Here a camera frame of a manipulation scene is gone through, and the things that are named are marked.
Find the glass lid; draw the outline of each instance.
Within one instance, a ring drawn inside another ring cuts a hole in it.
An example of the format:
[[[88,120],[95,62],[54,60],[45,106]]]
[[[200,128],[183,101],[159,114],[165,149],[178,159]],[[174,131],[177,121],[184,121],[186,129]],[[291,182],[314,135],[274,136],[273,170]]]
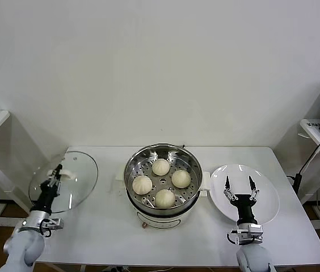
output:
[[[98,179],[98,167],[88,154],[68,151],[56,156],[50,163],[34,172],[29,185],[29,198],[34,204],[41,193],[40,184],[46,181],[52,171],[61,163],[59,196],[52,204],[52,213],[61,213],[77,207],[93,191]]]

